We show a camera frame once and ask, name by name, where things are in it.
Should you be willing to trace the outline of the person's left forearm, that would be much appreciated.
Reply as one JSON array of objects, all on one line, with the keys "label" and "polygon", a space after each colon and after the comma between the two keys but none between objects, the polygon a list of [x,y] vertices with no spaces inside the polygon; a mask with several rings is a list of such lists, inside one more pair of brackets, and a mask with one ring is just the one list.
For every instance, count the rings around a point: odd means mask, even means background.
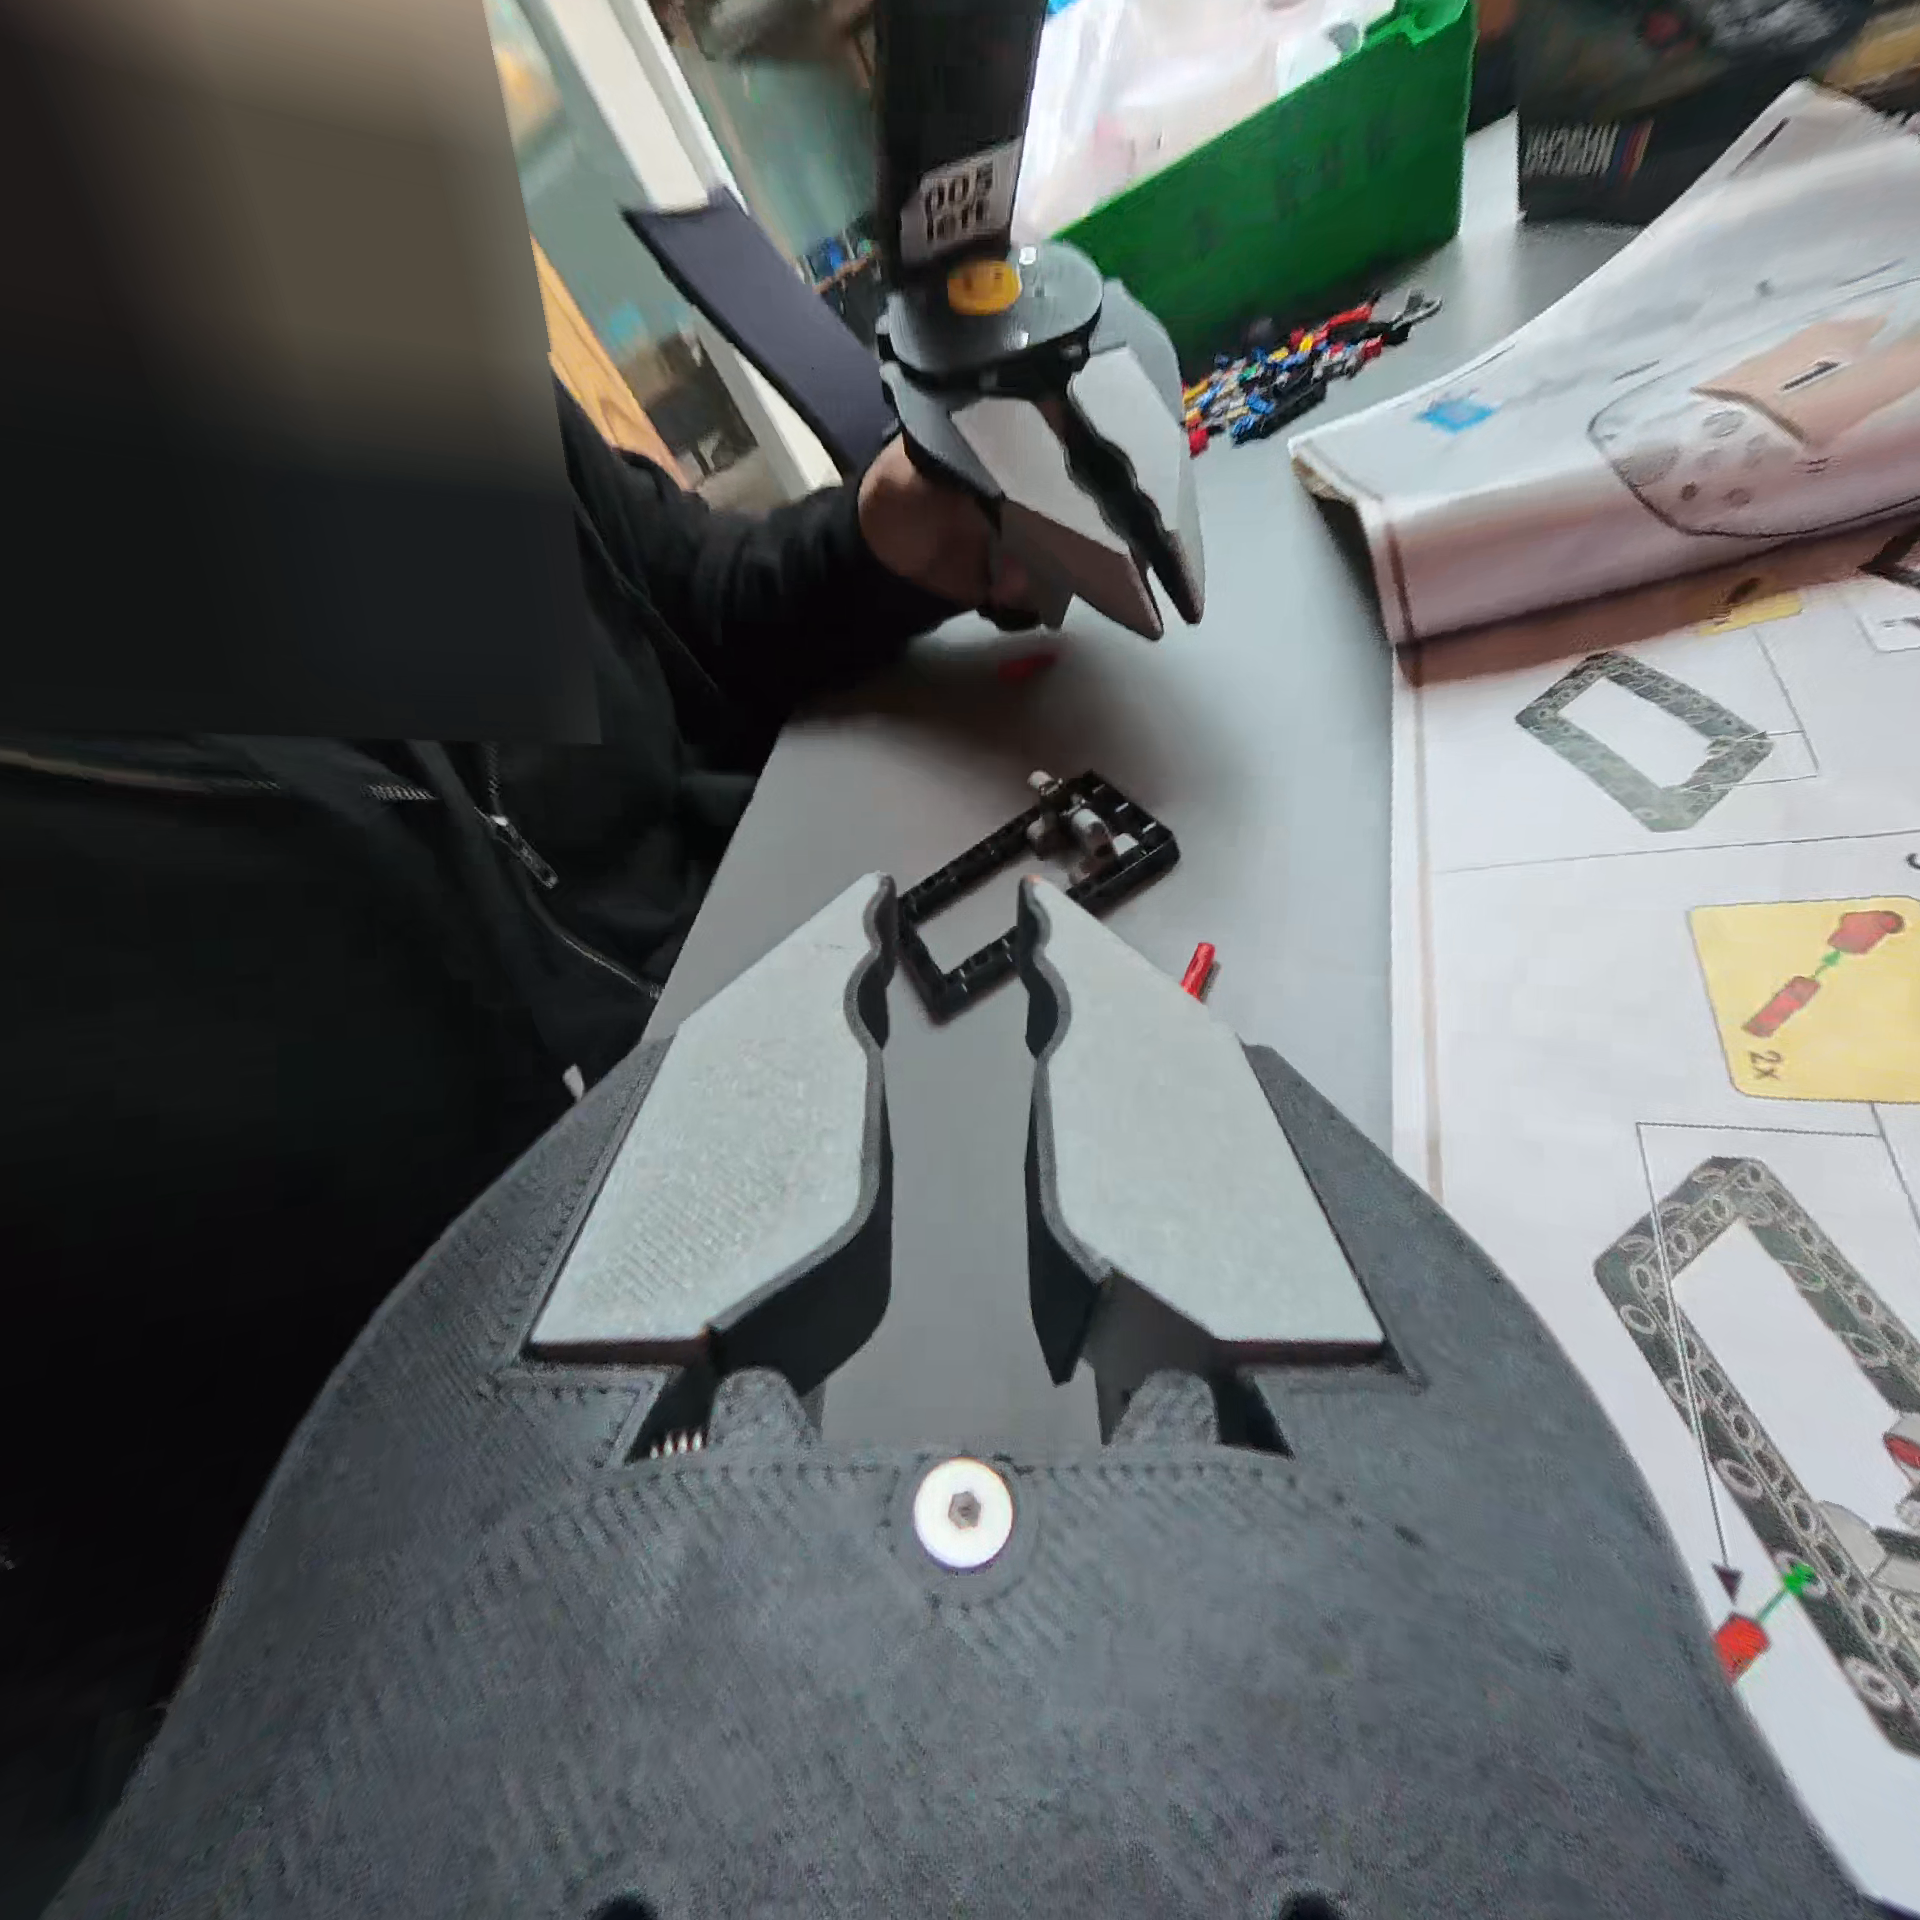
[{"label": "person's left forearm", "polygon": [[589,426],[561,436],[597,627],[697,703],[784,716],[861,679],[958,607],[886,568],[843,482],[763,514],[717,510]]}]

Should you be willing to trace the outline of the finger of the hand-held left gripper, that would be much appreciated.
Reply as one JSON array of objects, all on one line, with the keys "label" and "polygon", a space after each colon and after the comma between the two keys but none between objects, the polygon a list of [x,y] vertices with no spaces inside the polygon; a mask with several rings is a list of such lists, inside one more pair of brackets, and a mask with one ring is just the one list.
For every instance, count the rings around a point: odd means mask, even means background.
[{"label": "finger of the hand-held left gripper", "polygon": [[1164,638],[1145,568],[1084,491],[1039,407],[975,399],[955,430],[999,491],[999,546],[1027,578],[1039,622],[1061,628],[1075,601],[1142,640]]},{"label": "finger of the hand-held left gripper", "polygon": [[1176,355],[1157,321],[1096,321],[1069,374],[1069,465],[1189,627],[1206,608],[1206,555]]}]

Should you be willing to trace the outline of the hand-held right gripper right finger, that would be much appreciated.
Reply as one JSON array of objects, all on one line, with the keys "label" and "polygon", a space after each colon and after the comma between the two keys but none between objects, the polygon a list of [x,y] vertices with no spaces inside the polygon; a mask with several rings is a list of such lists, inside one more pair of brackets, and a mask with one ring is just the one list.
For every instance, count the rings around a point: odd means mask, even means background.
[{"label": "hand-held right gripper right finger", "polygon": [[1052,1380],[1377,1361],[1385,1330],[1233,1031],[1039,879],[1019,886],[1019,978]]}]

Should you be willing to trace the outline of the person's black jacket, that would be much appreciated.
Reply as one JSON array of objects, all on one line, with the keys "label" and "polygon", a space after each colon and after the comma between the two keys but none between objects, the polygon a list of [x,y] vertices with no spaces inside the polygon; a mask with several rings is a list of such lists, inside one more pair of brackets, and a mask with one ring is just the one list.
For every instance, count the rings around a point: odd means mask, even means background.
[{"label": "person's black jacket", "polygon": [[582,638],[588,745],[4,734],[4,1915],[373,1311],[639,1042],[788,719],[900,659],[758,716]]}]

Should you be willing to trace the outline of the lego instruction booklet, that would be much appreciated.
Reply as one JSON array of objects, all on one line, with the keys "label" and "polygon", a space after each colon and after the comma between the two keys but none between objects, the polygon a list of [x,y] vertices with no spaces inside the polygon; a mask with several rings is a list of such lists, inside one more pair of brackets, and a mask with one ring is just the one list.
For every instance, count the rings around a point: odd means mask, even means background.
[{"label": "lego instruction booklet", "polygon": [[1297,436],[1393,698],[1393,1147],[1916,1915],[1916,114],[1789,86],[1499,346]]}]

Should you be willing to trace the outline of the person's left hand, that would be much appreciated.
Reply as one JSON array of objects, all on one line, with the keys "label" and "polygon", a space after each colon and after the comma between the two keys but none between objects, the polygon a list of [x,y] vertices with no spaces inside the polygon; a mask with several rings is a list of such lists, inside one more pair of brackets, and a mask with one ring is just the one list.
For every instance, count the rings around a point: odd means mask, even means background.
[{"label": "person's left hand", "polygon": [[1037,587],[1001,551],[980,503],[918,470],[903,436],[889,440],[861,473],[854,510],[875,562],[928,601],[935,627],[960,615],[1003,633],[1043,624]]}]

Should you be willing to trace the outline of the black office chair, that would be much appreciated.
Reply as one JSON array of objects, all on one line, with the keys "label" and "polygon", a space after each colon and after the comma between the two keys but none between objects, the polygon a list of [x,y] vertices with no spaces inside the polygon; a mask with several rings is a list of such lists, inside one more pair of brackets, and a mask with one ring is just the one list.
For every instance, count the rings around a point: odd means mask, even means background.
[{"label": "black office chair", "polygon": [[822,446],[859,479],[894,436],[875,347],[781,256],[725,188],[688,208],[623,208],[623,225],[668,283],[766,377]]}]

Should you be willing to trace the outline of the clear plastic bag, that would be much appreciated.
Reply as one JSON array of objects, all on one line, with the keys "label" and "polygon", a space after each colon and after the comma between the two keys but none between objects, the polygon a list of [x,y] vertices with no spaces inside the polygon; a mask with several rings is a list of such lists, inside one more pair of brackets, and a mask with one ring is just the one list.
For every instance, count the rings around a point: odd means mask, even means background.
[{"label": "clear plastic bag", "polygon": [[1351,63],[1390,3],[1075,3],[1047,16],[1014,193],[1052,238]]}]

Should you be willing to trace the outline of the pile of lego pieces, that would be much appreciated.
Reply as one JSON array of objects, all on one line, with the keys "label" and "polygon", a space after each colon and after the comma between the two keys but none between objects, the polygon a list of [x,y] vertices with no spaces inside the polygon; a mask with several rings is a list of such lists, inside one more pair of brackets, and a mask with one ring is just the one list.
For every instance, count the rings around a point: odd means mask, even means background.
[{"label": "pile of lego pieces", "polygon": [[1399,304],[1373,294],[1318,323],[1279,329],[1261,321],[1246,347],[1220,352],[1183,383],[1182,420],[1191,456],[1213,444],[1246,446],[1278,436],[1325,403],[1331,390],[1367,370],[1385,351],[1444,310],[1411,291]]}]

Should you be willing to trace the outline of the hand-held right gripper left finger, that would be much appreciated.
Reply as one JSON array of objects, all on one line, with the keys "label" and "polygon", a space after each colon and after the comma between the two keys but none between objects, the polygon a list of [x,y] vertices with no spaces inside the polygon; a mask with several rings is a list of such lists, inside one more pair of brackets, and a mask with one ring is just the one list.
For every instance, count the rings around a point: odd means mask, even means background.
[{"label": "hand-held right gripper left finger", "polygon": [[891,1298],[895,886],[849,887],[641,1049],[525,1351],[815,1398]]}]

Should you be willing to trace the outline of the black rectangular lego frame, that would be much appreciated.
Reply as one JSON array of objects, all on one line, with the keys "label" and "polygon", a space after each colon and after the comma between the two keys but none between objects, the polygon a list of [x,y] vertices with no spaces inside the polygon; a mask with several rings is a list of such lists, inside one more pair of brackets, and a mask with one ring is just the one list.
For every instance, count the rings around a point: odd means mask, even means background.
[{"label": "black rectangular lego frame", "polygon": [[1014,927],[952,964],[939,962],[928,948],[926,927],[975,897],[989,880],[1021,870],[1028,858],[1057,854],[1068,859],[1065,897],[1095,920],[1103,920],[1179,864],[1179,842],[1164,818],[1124,795],[1103,775],[1084,772],[1061,779],[1072,794],[1068,809],[1088,804],[1116,830],[1119,858],[1111,870],[1075,880],[1072,848],[1061,822],[1039,822],[1028,790],[1030,802],[1012,822],[982,834],[897,897],[897,967],[935,1024],[958,1019],[1016,971]]}]

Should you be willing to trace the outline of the green plastic bin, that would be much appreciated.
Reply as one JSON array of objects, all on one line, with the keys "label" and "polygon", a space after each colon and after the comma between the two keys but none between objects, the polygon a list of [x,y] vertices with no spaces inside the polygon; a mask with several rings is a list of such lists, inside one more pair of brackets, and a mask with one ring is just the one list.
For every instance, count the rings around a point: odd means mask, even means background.
[{"label": "green plastic bin", "polygon": [[1061,228],[1183,366],[1455,238],[1476,55],[1469,3],[1397,4],[1359,49]]}]

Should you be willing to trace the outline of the lego set cardboard box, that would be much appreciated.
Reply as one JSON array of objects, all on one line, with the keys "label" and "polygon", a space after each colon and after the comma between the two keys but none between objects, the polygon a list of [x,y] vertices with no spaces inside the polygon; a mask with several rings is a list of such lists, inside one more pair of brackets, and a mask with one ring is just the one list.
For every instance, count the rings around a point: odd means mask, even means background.
[{"label": "lego set cardboard box", "polygon": [[1513,27],[1519,215],[1648,225],[1867,3],[1521,3]]}]

